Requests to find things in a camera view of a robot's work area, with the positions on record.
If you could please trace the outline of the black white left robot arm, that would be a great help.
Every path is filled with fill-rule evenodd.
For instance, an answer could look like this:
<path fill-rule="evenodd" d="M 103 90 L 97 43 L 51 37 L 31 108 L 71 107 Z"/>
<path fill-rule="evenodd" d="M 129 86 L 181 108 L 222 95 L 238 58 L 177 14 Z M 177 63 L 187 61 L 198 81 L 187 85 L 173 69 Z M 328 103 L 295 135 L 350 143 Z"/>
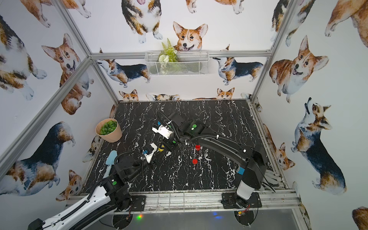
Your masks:
<path fill-rule="evenodd" d="M 131 195 L 129 184 L 154 165 L 154 151 L 144 150 L 142 161 L 136 161 L 133 151 L 126 151 L 110 160 L 114 171 L 107 172 L 94 185 L 94 190 L 77 203 L 46 220 L 36 219 L 30 230 L 84 230 L 102 217 L 115 211 L 141 212 L 146 196 Z"/>

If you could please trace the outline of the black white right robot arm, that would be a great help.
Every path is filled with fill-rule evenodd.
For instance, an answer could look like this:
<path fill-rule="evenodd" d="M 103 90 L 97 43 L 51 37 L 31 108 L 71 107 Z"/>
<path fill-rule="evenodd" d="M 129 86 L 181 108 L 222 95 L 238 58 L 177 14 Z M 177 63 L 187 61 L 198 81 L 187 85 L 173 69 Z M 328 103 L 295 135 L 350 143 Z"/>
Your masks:
<path fill-rule="evenodd" d="M 261 188 L 267 170 L 267 154 L 262 145 L 254 147 L 239 143 L 218 132 L 199 120 L 186 122 L 178 113 L 166 116 L 157 111 L 158 125 L 168 128 L 173 133 L 164 143 L 166 148 L 179 144 L 199 145 L 219 153 L 238 165 L 241 181 L 236 195 L 244 201 L 251 198 L 252 193 Z"/>

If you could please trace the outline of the light blue silicone spatula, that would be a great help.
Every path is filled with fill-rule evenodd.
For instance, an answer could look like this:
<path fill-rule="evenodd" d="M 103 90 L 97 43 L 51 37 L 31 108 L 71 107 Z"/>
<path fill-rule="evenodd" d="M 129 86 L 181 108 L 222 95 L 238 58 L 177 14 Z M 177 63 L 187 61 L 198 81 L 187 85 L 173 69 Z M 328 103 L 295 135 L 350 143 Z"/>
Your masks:
<path fill-rule="evenodd" d="M 111 169 L 112 169 L 112 166 L 114 165 L 114 160 L 115 160 L 116 157 L 117 157 L 117 151 L 112 150 L 110 152 L 109 156 L 107 157 L 106 162 L 105 162 L 107 168 L 106 168 L 106 172 L 103 176 L 103 179 L 105 179 L 109 176 L 109 174 L 111 172 Z"/>

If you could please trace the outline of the beige paper plant pot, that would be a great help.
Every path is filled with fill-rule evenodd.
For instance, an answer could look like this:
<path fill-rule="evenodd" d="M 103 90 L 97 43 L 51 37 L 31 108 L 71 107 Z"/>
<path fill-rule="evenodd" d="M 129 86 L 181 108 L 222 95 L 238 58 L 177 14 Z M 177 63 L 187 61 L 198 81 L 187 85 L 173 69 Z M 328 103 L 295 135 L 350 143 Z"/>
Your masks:
<path fill-rule="evenodd" d="M 116 121 L 117 122 L 117 128 L 112 132 L 112 133 L 110 133 L 110 134 L 108 134 L 108 135 L 100 135 L 99 133 L 100 133 L 100 129 L 101 129 L 101 127 L 103 126 L 103 124 L 104 123 L 106 123 L 107 121 L 110 121 L 110 120 L 114 120 L 114 121 Z M 105 140 L 105 141 L 107 141 L 107 142 L 109 142 L 109 143 L 114 143 L 114 142 L 117 142 L 117 141 L 119 141 L 120 139 L 121 139 L 121 137 L 122 137 L 122 130 L 121 130 L 121 128 L 120 128 L 120 125 L 119 125 L 119 123 L 118 123 L 118 121 L 117 120 L 115 120 L 115 119 L 113 119 L 113 118 L 108 118 L 108 119 L 105 119 L 105 120 L 103 120 L 103 121 L 101 121 L 97 126 L 96 126 L 96 128 L 95 128 L 95 132 L 96 132 L 96 134 L 99 136 L 99 137 L 101 137 L 103 140 Z"/>

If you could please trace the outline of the green moss plant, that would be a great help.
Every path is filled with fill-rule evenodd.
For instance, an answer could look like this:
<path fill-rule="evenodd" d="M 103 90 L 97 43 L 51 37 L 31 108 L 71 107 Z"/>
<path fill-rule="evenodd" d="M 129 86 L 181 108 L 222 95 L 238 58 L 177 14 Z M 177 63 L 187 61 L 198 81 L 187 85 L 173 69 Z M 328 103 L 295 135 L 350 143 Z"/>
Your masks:
<path fill-rule="evenodd" d="M 117 128 L 117 122 L 114 120 L 107 121 L 103 124 L 103 126 L 100 129 L 100 135 L 108 135 L 112 133 Z"/>

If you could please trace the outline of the green fern plant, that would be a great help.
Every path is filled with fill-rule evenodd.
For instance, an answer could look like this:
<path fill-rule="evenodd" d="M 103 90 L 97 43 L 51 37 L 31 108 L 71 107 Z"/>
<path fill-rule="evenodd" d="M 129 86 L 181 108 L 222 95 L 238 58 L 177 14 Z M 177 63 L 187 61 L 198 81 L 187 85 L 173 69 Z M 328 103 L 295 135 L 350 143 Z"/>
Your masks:
<path fill-rule="evenodd" d="M 169 63 L 178 62 L 178 57 L 177 57 L 177 50 L 171 44 L 169 39 L 167 39 L 167 44 L 162 42 L 162 46 L 163 50 L 161 51 L 158 57 L 158 62 L 160 63 L 162 74 L 166 74 L 171 68 L 171 64 Z"/>

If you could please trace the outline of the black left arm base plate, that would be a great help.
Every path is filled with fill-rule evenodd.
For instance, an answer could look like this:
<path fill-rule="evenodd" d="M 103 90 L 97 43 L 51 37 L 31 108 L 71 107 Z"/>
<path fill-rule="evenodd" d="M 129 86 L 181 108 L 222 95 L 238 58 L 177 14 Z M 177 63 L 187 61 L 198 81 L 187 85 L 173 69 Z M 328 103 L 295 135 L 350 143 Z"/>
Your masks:
<path fill-rule="evenodd" d="M 122 211 L 142 212 L 146 204 L 145 195 L 133 195 L 125 198 L 122 205 Z"/>

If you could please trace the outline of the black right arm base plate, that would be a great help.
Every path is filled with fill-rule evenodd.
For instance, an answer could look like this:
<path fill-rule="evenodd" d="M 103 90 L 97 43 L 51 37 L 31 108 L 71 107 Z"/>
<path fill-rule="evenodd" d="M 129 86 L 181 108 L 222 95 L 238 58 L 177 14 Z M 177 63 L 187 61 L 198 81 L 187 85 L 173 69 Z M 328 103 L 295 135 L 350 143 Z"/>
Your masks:
<path fill-rule="evenodd" d="M 241 198 L 236 192 L 222 193 L 221 204 L 224 209 L 261 208 L 262 203 L 257 192 L 253 192 L 248 200 Z"/>

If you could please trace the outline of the aluminium front rail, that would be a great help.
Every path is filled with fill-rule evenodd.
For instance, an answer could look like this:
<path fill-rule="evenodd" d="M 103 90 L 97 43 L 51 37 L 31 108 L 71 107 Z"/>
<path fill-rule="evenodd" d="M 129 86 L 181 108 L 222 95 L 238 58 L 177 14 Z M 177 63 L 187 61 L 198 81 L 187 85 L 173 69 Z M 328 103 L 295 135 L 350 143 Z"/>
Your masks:
<path fill-rule="evenodd" d="M 132 192 L 132 196 L 145 196 L 144 209 L 117 210 L 116 213 L 124 215 L 132 214 L 157 214 L 157 213 L 187 213 L 187 212 L 214 212 L 224 211 L 221 204 L 222 195 L 234 193 L 231 189 L 216 190 L 191 190 L 191 191 L 157 191 L 157 192 Z M 301 201 L 293 189 L 279 189 L 256 191 L 261 202 L 262 209 L 293 209 L 300 205 Z"/>

